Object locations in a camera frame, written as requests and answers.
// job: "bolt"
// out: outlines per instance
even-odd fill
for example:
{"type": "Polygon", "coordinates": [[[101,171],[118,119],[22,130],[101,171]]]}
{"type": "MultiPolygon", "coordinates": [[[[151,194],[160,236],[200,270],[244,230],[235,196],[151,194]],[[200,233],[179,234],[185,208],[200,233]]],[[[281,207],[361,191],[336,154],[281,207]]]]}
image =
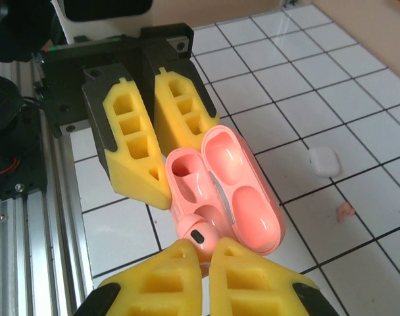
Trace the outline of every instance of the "bolt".
{"type": "Polygon", "coordinates": [[[68,126],[66,127],[66,131],[67,131],[68,133],[74,132],[75,129],[76,129],[76,127],[75,127],[74,125],[68,125],[68,126]]]}
{"type": "Polygon", "coordinates": [[[180,43],[178,43],[177,46],[176,46],[176,49],[177,49],[178,51],[182,51],[182,50],[184,50],[184,48],[186,48],[186,45],[185,45],[184,42],[180,42],[180,43]]]}
{"type": "Polygon", "coordinates": [[[24,185],[21,183],[16,184],[16,186],[14,188],[16,189],[16,192],[18,192],[18,193],[22,193],[24,191],[24,185]]]}

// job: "red wire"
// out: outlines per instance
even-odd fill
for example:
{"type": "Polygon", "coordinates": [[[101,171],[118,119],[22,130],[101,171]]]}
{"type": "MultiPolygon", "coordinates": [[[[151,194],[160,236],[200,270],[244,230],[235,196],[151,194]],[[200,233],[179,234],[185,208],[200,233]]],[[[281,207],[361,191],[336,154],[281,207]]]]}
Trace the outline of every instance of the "red wire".
{"type": "Polygon", "coordinates": [[[0,171],[0,174],[5,174],[6,172],[16,170],[16,168],[19,166],[19,164],[20,164],[20,160],[17,160],[16,158],[14,158],[13,164],[9,168],[4,169],[3,171],[0,171]]]}

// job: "open airpods case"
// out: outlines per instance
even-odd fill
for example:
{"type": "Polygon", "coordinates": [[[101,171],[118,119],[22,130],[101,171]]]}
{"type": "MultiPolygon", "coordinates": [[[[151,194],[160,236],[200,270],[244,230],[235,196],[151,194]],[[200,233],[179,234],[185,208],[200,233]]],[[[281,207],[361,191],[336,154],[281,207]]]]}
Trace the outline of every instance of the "open airpods case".
{"type": "Polygon", "coordinates": [[[261,255],[282,241],[285,223],[278,202],[247,142],[230,128],[212,127],[201,153],[175,149],[166,160],[166,175],[176,225],[184,215],[200,215],[222,236],[261,255]]]}

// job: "yellow foam pad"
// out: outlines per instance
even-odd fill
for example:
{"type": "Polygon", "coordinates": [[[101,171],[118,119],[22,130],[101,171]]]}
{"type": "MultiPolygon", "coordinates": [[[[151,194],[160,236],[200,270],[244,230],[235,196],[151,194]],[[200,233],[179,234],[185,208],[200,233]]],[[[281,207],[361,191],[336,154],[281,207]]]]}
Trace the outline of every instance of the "yellow foam pad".
{"type": "Polygon", "coordinates": [[[171,193],[161,149],[134,81],[120,79],[103,106],[118,150],[105,150],[114,191],[158,209],[169,209],[171,193]]]}
{"type": "Polygon", "coordinates": [[[209,270],[211,316],[309,316],[294,283],[309,278],[273,263],[230,238],[219,241],[209,270]]]}
{"type": "Polygon", "coordinates": [[[193,82],[162,68],[155,78],[155,97],[154,126],[162,153],[167,156],[179,147],[200,151],[203,136],[219,117],[210,117],[193,82]]]}
{"type": "Polygon", "coordinates": [[[107,316],[202,315],[199,260],[188,240],[178,240],[99,286],[109,283],[118,283],[121,290],[107,316]]]}

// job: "small pink debris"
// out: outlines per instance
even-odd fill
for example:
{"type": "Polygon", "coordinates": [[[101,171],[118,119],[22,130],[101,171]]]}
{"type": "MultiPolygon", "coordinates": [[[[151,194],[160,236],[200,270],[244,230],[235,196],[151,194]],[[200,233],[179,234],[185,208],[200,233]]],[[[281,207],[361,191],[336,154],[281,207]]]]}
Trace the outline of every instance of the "small pink debris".
{"type": "Polygon", "coordinates": [[[355,214],[355,210],[351,207],[351,204],[349,204],[347,202],[343,202],[337,209],[337,221],[339,223],[343,222],[344,214],[347,214],[347,215],[355,214]]]}

